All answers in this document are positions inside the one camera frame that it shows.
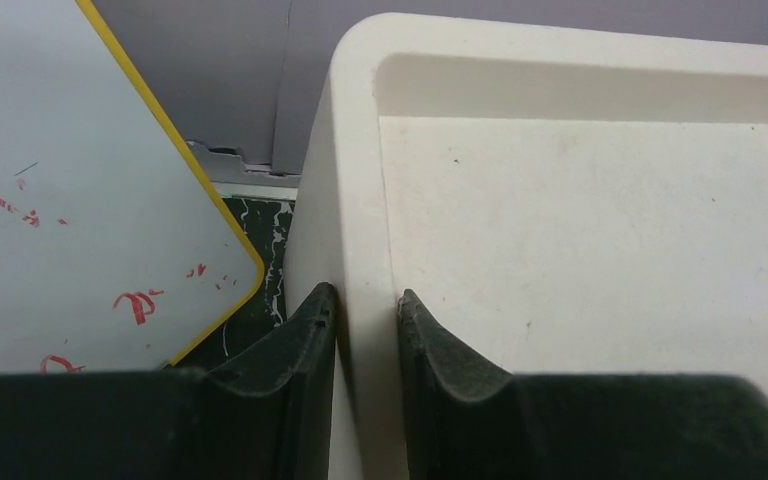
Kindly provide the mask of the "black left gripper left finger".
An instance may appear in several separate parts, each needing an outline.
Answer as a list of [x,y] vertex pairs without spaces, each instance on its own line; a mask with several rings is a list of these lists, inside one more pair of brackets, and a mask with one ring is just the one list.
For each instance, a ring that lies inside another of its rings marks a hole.
[[0,375],[0,479],[324,479],[338,296],[210,371]]

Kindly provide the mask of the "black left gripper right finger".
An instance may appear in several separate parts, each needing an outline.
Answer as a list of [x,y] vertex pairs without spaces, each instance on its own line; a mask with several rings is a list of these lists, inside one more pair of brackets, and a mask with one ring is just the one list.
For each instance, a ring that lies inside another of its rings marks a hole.
[[413,479],[768,479],[768,398],[708,374],[514,374],[398,303]]

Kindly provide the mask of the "white plastic drawer organizer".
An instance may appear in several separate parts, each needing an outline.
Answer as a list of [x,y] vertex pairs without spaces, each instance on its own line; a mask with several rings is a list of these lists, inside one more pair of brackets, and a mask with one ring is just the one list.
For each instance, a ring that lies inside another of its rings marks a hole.
[[768,45],[405,13],[337,44],[284,262],[333,284],[334,479],[408,475],[397,304],[498,366],[768,397]]

